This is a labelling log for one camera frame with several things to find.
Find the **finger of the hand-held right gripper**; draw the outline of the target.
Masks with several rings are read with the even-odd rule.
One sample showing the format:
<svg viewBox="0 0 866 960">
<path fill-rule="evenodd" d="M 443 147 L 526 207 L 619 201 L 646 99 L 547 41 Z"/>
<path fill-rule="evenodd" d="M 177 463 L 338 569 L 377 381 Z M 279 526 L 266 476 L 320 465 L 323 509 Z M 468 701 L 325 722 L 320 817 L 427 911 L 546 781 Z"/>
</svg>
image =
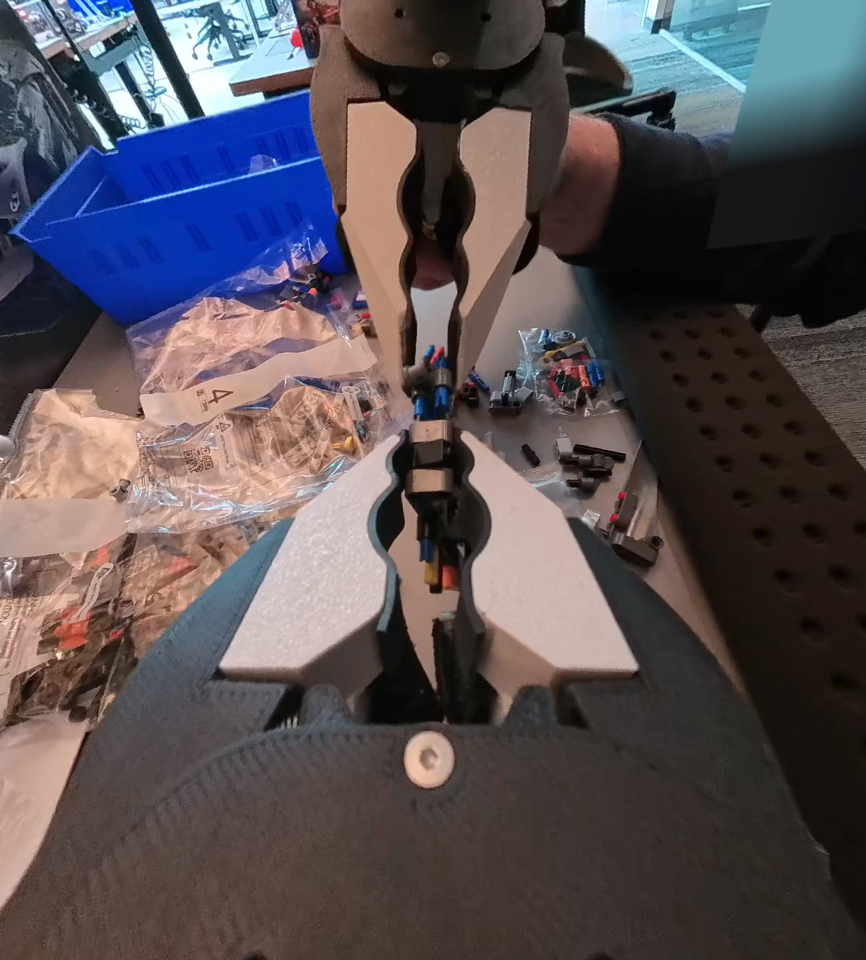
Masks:
<svg viewBox="0 0 866 960">
<path fill-rule="evenodd" d="M 470 206 L 454 253 L 458 293 L 449 358 L 456 379 L 476 365 L 530 232 L 531 124 L 527 111 L 493 109 L 460 134 L 459 170 Z"/>
<path fill-rule="evenodd" d="M 413 234 L 403 190 L 418 155 L 414 123 L 392 105 L 372 101 L 348 106 L 340 222 L 390 376 L 401 376 L 415 358 L 415 315 L 407 280 Z"/>
</svg>

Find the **blue plastic bin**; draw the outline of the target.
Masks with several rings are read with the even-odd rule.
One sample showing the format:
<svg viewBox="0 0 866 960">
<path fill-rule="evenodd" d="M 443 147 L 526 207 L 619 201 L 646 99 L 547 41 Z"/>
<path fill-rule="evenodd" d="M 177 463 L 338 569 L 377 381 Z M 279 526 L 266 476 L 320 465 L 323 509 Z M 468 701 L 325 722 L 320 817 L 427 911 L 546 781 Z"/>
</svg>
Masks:
<svg viewBox="0 0 866 960">
<path fill-rule="evenodd" d="M 11 234 L 122 326 L 233 276 L 308 223 L 346 272 L 300 91 L 85 150 Z"/>
</svg>

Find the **person's right hand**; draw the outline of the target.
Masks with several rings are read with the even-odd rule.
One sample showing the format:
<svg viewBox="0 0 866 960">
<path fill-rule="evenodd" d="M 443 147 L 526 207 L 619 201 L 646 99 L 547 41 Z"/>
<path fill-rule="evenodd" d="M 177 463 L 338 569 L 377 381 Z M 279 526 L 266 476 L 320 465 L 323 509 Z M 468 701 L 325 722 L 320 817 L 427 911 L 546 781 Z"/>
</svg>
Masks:
<svg viewBox="0 0 866 960">
<path fill-rule="evenodd" d="M 610 114 L 570 117 L 558 179 L 539 216 L 541 246 L 564 262 L 609 273 L 623 266 L 600 246 L 622 169 L 618 122 Z M 455 240 L 460 225 L 448 208 L 433 232 L 417 240 L 412 288 L 434 291 L 453 282 L 452 255 L 439 241 Z"/>
</svg>

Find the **black office chair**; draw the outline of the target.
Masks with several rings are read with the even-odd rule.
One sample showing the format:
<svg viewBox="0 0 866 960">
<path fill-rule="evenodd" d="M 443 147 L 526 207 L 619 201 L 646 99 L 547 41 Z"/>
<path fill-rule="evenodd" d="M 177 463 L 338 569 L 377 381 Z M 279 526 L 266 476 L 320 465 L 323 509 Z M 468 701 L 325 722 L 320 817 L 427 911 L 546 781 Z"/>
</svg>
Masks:
<svg viewBox="0 0 866 960">
<path fill-rule="evenodd" d="M 676 90 L 634 93 L 634 82 L 618 57 L 594 38 L 571 32 L 564 39 L 563 68 L 574 114 L 640 117 L 653 127 L 676 128 Z"/>
</svg>

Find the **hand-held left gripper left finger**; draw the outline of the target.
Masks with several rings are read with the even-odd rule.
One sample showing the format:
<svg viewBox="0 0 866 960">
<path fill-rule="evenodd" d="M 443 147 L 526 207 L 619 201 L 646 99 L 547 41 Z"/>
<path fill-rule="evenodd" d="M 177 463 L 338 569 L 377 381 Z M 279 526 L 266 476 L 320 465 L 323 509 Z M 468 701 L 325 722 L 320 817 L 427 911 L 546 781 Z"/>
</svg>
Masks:
<svg viewBox="0 0 866 960">
<path fill-rule="evenodd" d="M 236 681 L 331 686 L 379 722 L 435 719 L 389 549 L 404 528 L 405 436 L 383 440 L 300 509 L 219 669 Z"/>
</svg>

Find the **small clear bag of lego parts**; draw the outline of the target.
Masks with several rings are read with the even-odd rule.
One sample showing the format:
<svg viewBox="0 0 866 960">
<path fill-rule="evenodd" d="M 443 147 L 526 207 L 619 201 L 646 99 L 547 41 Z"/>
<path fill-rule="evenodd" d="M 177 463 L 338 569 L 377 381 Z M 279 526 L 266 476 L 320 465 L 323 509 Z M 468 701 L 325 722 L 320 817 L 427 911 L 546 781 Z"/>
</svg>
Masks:
<svg viewBox="0 0 866 960">
<path fill-rule="evenodd" d="M 589 338 L 566 328 L 518 331 L 518 373 L 538 408 L 551 417 L 593 417 L 619 412 L 623 396 L 613 389 L 609 361 Z"/>
</svg>

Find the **scattered loose lego pieces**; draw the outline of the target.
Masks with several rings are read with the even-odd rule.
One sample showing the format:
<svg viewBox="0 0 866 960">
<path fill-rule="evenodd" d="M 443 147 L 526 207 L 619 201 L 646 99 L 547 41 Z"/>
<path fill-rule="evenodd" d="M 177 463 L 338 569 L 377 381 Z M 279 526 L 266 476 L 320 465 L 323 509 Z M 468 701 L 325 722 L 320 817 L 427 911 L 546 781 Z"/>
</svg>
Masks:
<svg viewBox="0 0 866 960">
<path fill-rule="evenodd" d="M 468 382 L 458 403 L 461 426 L 624 561 L 654 567 L 665 546 L 658 485 L 631 415 L 603 390 L 571 413 L 554 413 L 524 378 L 515 385 L 519 406 L 493 409 L 489 394 Z"/>
</svg>

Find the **clear bag of black lego parts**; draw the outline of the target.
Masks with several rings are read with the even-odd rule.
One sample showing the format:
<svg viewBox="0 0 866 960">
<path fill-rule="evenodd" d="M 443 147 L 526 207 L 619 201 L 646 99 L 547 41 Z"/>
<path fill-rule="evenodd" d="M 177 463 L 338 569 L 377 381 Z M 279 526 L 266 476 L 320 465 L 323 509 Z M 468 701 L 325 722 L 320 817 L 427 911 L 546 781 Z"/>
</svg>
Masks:
<svg viewBox="0 0 866 960">
<path fill-rule="evenodd" d="M 274 522 L 0 558 L 0 732 L 55 712 L 95 723 L 151 645 Z"/>
</svg>

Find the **person's right forearm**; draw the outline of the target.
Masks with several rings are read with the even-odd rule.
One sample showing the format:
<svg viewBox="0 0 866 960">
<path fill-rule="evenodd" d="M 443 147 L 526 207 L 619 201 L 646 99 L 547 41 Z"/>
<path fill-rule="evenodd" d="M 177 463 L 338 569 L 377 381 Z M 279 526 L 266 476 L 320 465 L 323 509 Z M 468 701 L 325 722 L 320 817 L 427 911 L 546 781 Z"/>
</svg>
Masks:
<svg viewBox="0 0 866 960">
<path fill-rule="evenodd" d="M 866 231 L 709 248 L 730 136 L 696 137 L 616 114 L 618 177 L 595 242 L 565 261 L 643 294 L 746 304 L 809 329 L 866 309 Z"/>
</svg>

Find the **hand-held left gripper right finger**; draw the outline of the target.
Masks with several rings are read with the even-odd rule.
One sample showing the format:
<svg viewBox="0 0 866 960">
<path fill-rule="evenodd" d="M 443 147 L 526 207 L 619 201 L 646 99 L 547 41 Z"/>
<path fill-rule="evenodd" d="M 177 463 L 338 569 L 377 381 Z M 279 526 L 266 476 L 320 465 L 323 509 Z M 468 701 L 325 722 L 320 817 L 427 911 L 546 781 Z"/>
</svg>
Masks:
<svg viewBox="0 0 866 960">
<path fill-rule="evenodd" d="M 450 626 L 433 629 L 451 723 L 487 721 L 526 689 L 627 681 L 639 662 L 570 522 L 469 432 L 454 442 L 455 507 L 444 531 Z"/>
</svg>

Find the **black window frame post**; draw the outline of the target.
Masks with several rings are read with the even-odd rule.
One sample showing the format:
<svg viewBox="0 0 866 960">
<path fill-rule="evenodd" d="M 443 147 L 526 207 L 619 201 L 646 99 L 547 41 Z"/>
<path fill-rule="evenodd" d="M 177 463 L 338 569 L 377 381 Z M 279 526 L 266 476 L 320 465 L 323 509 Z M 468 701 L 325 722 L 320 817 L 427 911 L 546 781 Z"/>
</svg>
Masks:
<svg viewBox="0 0 866 960">
<path fill-rule="evenodd" d="M 179 61 L 154 3 L 152 1 L 130 1 L 129 3 L 187 118 L 192 120 L 204 117 L 205 113 L 197 94 L 190 84 L 185 68 Z"/>
</svg>

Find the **multicolour lego assembly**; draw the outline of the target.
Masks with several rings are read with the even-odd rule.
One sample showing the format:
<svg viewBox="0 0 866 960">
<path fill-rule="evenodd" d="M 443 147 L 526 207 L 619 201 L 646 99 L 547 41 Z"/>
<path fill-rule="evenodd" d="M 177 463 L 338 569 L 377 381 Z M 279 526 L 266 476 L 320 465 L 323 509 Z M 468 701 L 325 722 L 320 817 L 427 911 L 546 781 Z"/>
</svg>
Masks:
<svg viewBox="0 0 866 960">
<path fill-rule="evenodd" d="M 473 456 L 450 419 L 409 430 L 404 493 L 416 514 L 423 581 L 432 594 L 461 588 L 464 567 L 484 533 L 482 505 L 469 485 Z"/>
</svg>

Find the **grey lego connector blue pins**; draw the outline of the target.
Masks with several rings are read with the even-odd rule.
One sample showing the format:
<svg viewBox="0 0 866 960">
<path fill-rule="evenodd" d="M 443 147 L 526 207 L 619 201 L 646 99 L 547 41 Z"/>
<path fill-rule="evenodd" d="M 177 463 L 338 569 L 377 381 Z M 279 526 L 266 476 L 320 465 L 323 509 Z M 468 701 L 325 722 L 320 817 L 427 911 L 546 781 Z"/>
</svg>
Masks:
<svg viewBox="0 0 866 960">
<path fill-rule="evenodd" d="M 444 345 L 430 344 L 419 360 L 403 366 L 402 386 L 415 421 L 452 419 L 455 378 Z"/>
</svg>

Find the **large labelled bag of lego parts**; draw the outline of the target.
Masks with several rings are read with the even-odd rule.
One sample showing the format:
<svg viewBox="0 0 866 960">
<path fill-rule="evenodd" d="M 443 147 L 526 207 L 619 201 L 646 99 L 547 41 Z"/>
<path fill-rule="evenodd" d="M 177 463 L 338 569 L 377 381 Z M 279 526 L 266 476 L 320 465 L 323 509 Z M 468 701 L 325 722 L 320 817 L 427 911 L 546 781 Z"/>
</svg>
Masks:
<svg viewBox="0 0 866 960">
<path fill-rule="evenodd" d="M 127 330 L 142 411 L 131 532 L 279 520 L 406 428 L 326 252 L 306 224 Z"/>
</svg>

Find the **distant wooden desk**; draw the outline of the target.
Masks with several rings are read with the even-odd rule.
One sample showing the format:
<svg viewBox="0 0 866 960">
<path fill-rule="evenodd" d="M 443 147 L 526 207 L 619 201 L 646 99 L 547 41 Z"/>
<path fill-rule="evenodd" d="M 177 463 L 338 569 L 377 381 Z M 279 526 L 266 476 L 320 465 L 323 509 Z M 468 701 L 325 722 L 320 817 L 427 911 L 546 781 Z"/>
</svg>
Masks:
<svg viewBox="0 0 866 960">
<path fill-rule="evenodd" d="M 294 46 L 290 34 L 270 36 L 237 68 L 228 85 L 235 97 L 259 93 L 270 98 L 306 89 L 314 67 L 303 46 Z"/>
</svg>

